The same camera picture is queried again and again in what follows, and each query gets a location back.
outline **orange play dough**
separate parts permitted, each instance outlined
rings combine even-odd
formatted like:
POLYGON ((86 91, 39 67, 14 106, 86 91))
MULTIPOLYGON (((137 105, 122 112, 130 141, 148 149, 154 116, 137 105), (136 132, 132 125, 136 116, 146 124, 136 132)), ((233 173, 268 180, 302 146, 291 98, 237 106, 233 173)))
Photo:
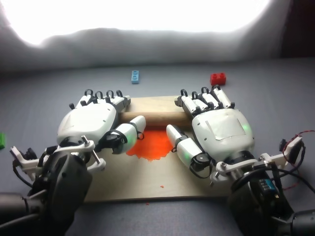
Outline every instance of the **orange play dough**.
POLYGON ((127 152, 127 155, 136 155, 139 159, 142 157, 149 161, 160 160, 172 148, 166 130, 145 130, 144 139, 137 140, 136 145, 127 152))

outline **gray table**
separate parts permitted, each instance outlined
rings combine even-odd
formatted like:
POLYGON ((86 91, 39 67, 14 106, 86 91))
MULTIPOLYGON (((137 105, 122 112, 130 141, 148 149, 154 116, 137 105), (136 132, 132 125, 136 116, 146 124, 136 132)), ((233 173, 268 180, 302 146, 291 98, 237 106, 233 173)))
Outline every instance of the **gray table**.
MULTIPOLYGON (((0 151, 0 189, 26 194, 28 187, 14 175, 9 147, 41 154, 56 143, 61 119, 85 89, 120 89, 131 97, 189 93, 209 85, 211 73, 224 71, 223 88, 248 119, 255 134, 254 155, 278 154, 282 138, 290 139, 314 129, 315 59, 286 59, 211 65, 134 66, 96 68, 38 74, 2 75, 0 132, 7 137, 0 151), (132 70, 140 71, 140 84, 132 85, 132 70)), ((303 176, 315 185, 315 135, 304 136, 307 146, 303 176)), ((285 177, 284 186, 293 183, 285 177)), ((303 184, 286 192, 292 207, 315 208, 315 198, 303 184)), ((241 235, 225 199, 86 204, 67 236, 241 235)))

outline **rolling pin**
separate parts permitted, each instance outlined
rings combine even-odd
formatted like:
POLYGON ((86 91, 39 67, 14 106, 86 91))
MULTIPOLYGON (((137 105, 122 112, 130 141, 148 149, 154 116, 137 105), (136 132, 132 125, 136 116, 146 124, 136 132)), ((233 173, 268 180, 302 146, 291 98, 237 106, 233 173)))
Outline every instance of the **rolling pin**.
POLYGON ((191 126, 191 119, 185 112, 122 112, 119 113, 119 122, 128 123, 137 116, 144 116, 147 126, 191 126))

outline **wooden board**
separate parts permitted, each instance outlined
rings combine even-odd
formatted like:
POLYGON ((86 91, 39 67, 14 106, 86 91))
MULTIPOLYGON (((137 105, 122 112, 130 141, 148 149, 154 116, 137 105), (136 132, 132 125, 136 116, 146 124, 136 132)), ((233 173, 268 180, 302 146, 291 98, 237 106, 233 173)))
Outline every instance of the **wooden board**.
MULTIPOLYGON (((132 98, 126 112, 182 112, 174 96, 132 98)), ((209 179, 199 179, 183 165, 176 153, 169 152, 160 160, 148 161, 127 154, 112 155, 112 150, 99 153, 106 161, 105 171, 96 173, 86 202, 113 200, 226 196, 228 188, 210 188, 209 179)))

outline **red wire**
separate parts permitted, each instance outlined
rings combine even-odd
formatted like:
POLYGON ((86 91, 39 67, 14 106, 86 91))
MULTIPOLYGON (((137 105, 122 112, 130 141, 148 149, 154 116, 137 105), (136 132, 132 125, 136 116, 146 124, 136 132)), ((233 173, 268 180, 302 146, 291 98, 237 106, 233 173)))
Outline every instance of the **red wire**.
MULTIPOLYGON (((296 134, 292 139, 290 139, 288 142, 286 142, 286 144, 285 144, 285 146, 284 146, 284 148, 283 148, 283 150, 282 150, 283 157, 284 157, 285 160, 286 160, 288 163, 290 163, 290 165, 293 166, 293 167, 295 167, 295 165, 294 165, 293 163, 289 162, 289 160, 287 159, 287 157, 286 157, 285 154, 284 154, 284 151, 286 150, 287 146, 288 146, 296 137, 301 136, 301 134, 303 134, 303 133, 309 133, 309 132, 315 132, 315 130, 311 130, 311 129, 310 129, 310 130, 304 130, 304 131, 302 131, 302 132, 296 134)), ((294 187, 296 187, 296 186, 299 184, 299 182, 300 182, 300 180, 298 179, 296 183, 292 184, 290 187, 284 188, 283 190, 286 191, 286 190, 288 190, 288 189, 294 188, 294 187)))

